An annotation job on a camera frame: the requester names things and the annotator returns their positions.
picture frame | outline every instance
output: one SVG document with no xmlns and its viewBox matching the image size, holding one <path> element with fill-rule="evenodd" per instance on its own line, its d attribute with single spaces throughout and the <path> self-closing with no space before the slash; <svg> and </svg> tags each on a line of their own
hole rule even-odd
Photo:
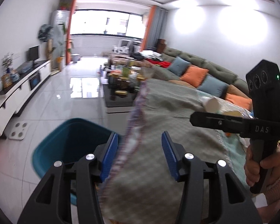
<svg viewBox="0 0 280 224">
<path fill-rule="evenodd" d="M 11 80 L 9 74 L 4 74 L 1 77 L 1 80 L 2 80 L 2 84 L 3 84 L 3 88 L 7 88 L 7 87 L 9 87 L 12 84 L 12 80 Z"/>
</svg>

orange curtain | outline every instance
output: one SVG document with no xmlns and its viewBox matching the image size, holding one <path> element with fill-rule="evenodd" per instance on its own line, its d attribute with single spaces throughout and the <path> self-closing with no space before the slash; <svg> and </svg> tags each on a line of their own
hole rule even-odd
<svg viewBox="0 0 280 224">
<path fill-rule="evenodd" d="M 68 28 L 67 28 L 67 36 L 66 36 L 66 53 L 65 53 L 65 62 L 68 65 L 70 63 L 70 58 L 71 54 L 67 51 L 67 49 L 71 48 L 71 43 L 70 43 L 70 26 L 72 24 L 72 15 L 75 12 L 75 5 L 76 5 L 76 0 L 72 0 L 72 4 L 70 7 L 70 15 L 69 15 L 69 22 L 68 22 Z"/>
<path fill-rule="evenodd" d="M 154 15 L 155 15 L 155 9 L 156 9 L 156 7 L 157 7 L 157 6 L 154 5 L 154 6 L 149 10 L 148 22 L 147 22 L 147 26 L 146 26 L 146 29 L 145 29 L 144 38 L 143 38 L 143 41 L 142 41 L 142 44 L 141 44 L 141 49 L 140 49 L 140 51 L 145 50 L 145 48 L 146 48 L 146 42 L 147 42 L 147 38 L 148 38 L 148 34 L 149 34 L 149 31 L 150 31 L 151 25 L 152 25 L 152 23 L 153 23 L 153 18 L 154 18 Z"/>
</svg>

plant leaf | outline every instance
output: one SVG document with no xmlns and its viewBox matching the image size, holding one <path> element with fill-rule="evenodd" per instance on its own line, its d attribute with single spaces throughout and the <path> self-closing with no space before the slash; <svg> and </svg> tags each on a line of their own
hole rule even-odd
<svg viewBox="0 0 280 224">
<path fill-rule="evenodd" d="M 63 34 L 65 35 L 66 34 L 66 28 L 65 28 L 65 24 L 64 23 L 62 24 L 62 30 L 63 30 Z"/>
</svg>

paper cup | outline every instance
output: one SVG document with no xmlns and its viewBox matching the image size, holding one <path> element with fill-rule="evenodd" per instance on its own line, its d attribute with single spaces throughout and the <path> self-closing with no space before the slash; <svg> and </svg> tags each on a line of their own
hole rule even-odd
<svg viewBox="0 0 280 224">
<path fill-rule="evenodd" d="M 216 98 L 202 97 L 202 105 L 206 112 L 217 113 L 220 110 L 220 104 Z"/>
</svg>

human hand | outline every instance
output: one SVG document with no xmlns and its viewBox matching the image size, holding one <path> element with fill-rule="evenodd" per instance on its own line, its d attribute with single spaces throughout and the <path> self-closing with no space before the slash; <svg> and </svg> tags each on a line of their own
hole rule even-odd
<svg viewBox="0 0 280 224">
<path fill-rule="evenodd" d="M 278 146 L 276 151 L 272 155 L 263 159 L 260 162 L 260 165 L 257 162 L 253 161 L 251 146 L 247 148 L 244 170 L 246 174 L 246 183 L 250 187 L 254 186 L 254 184 L 259 181 L 260 166 L 264 169 L 273 168 L 271 176 L 268 180 L 268 185 L 272 185 L 273 183 L 275 183 L 280 178 L 280 147 Z"/>
</svg>

